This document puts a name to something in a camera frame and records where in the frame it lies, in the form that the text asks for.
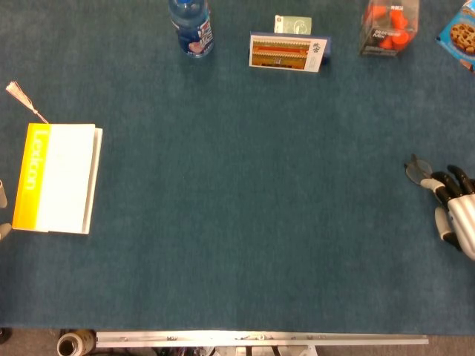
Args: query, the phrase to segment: box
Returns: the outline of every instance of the box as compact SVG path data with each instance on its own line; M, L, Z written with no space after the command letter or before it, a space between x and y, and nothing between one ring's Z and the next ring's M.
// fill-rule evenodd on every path
M361 18L360 54L395 56L418 26L419 0L370 0Z
M330 43L330 37L251 32L249 66L318 72Z
M467 1L437 37L437 41L467 69L475 65L475 1Z

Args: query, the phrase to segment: cookie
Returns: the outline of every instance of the cookie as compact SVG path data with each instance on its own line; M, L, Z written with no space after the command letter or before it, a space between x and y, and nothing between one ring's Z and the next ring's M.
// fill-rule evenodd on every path
M469 24L455 24L452 26L451 40L462 52L475 54L475 28Z

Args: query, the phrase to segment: clear plastic box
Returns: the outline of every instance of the clear plastic box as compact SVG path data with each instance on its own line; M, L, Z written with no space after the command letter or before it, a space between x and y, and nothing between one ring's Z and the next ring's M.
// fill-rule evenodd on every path
M360 54L395 56L418 26L419 0L370 0L361 18Z

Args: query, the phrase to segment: white book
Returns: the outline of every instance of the white book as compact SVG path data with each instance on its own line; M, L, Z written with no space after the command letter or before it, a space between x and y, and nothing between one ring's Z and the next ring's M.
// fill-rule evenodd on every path
M29 124L12 227L88 234L102 129Z

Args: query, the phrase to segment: small card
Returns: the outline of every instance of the small card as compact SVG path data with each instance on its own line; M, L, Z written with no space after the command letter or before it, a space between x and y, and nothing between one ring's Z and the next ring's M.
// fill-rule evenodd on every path
M330 38L251 33L249 66L318 72Z
M309 35L312 33L312 18L275 15L274 32Z

